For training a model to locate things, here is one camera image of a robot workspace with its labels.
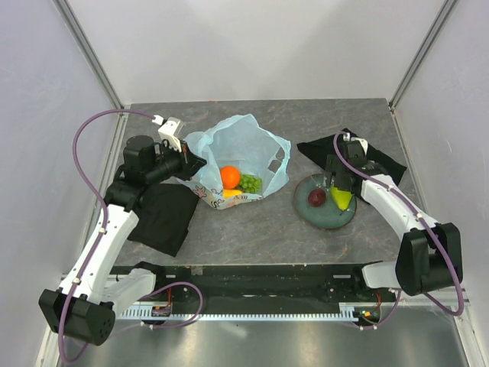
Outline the orange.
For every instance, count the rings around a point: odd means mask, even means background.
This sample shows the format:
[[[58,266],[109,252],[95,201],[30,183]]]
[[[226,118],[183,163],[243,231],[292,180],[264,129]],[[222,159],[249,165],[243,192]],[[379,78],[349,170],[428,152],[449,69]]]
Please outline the orange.
[[[238,168],[234,166],[224,166],[220,169],[220,176],[222,180],[222,186],[226,190],[235,189],[240,182],[241,174]]]

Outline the green pear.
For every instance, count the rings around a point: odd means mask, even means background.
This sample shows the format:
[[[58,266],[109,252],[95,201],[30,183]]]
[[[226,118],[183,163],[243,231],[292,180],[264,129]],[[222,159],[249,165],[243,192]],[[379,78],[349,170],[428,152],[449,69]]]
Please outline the green pear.
[[[340,190],[337,187],[330,188],[330,194],[334,200],[336,206],[341,210],[345,211],[348,209],[350,202],[353,198],[353,194],[349,191]]]

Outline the dark purple plum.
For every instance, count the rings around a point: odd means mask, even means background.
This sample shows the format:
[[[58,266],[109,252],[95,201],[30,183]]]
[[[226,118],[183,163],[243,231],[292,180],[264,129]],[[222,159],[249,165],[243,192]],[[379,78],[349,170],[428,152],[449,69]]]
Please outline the dark purple plum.
[[[326,200],[326,191],[319,188],[312,190],[307,197],[308,204],[312,207],[321,207],[325,204]]]

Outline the light blue plastic bag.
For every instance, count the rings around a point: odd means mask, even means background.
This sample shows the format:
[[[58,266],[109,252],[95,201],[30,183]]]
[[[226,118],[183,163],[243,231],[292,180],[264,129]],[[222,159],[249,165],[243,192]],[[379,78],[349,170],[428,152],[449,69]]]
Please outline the light blue plastic bag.
[[[213,209],[262,200],[289,181],[290,141],[260,127],[252,114],[234,115],[204,132],[188,134],[185,140],[191,152],[207,164],[191,180],[178,182]],[[242,191],[226,198],[220,175],[224,166],[257,178],[261,186],[253,193]]]

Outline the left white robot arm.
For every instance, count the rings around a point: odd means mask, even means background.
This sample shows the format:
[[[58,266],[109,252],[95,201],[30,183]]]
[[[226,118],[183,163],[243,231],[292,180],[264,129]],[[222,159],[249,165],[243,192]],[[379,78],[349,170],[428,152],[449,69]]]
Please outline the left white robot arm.
[[[70,273],[55,291],[44,290],[39,306],[51,330],[94,346],[109,337],[115,319],[132,304],[149,298],[161,300],[167,281],[158,265],[143,263],[122,281],[106,281],[126,239],[136,228],[145,194],[171,177],[190,180],[206,165],[184,141],[164,139],[160,144],[147,135],[130,138],[123,163],[105,192],[99,222]]]

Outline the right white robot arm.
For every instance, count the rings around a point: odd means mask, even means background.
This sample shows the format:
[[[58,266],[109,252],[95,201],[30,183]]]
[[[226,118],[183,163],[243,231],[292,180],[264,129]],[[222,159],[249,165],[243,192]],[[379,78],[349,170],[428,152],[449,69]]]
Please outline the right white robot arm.
[[[340,210],[354,198],[374,207],[400,240],[396,261],[365,265],[350,281],[351,295],[369,300],[381,287],[399,288],[410,296],[445,287],[461,291],[461,235],[451,222],[441,223],[421,210],[397,186],[386,167],[367,157],[369,144],[347,132],[332,138],[326,185]]]

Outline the green grape bunch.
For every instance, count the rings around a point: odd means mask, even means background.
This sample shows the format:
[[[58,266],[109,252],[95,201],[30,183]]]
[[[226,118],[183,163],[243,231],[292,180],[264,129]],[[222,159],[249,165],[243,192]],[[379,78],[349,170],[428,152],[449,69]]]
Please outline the green grape bunch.
[[[244,193],[260,193],[262,191],[262,179],[254,175],[242,174],[238,189]]]

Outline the yellow mango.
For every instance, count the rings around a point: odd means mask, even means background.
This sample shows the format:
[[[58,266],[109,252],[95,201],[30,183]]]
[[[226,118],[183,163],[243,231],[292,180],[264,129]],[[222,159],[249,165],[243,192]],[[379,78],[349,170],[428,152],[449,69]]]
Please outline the yellow mango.
[[[232,198],[234,196],[239,196],[242,194],[243,194],[243,192],[241,190],[237,190],[237,189],[224,189],[223,193],[222,193],[222,195],[225,199]]]

